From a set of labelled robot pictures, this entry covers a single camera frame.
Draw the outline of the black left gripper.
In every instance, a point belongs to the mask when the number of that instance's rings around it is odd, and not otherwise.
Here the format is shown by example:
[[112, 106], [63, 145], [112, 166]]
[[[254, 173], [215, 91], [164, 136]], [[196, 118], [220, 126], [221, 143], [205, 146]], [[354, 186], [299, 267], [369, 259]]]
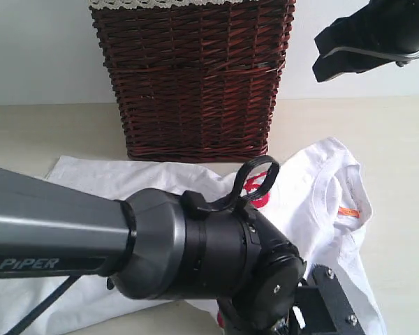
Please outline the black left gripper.
[[287, 318], [275, 323], [273, 334], [364, 334], [333, 270], [316, 265], [297, 287]]

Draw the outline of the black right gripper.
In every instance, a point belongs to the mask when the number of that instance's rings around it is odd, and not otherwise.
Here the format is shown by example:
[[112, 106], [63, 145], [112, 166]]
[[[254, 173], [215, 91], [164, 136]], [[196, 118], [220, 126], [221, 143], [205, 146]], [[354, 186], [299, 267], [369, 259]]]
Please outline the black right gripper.
[[367, 51], [418, 56], [419, 1], [369, 1], [353, 15], [337, 18], [314, 41], [320, 56], [312, 66], [317, 82], [398, 62]]

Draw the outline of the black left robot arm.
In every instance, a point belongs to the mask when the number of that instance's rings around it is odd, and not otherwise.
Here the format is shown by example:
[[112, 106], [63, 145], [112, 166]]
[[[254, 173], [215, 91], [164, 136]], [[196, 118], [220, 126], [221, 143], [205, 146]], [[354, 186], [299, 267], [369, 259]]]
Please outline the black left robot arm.
[[308, 270], [252, 206], [278, 173], [272, 157], [255, 158], [208, 202], [155, 188], [108, 200], [0, 168], [0, 278], [64, 277], [10, 332], [98, 275], [131, 299], [215, 299], [226, 334], [362, 334], [333, 271]]

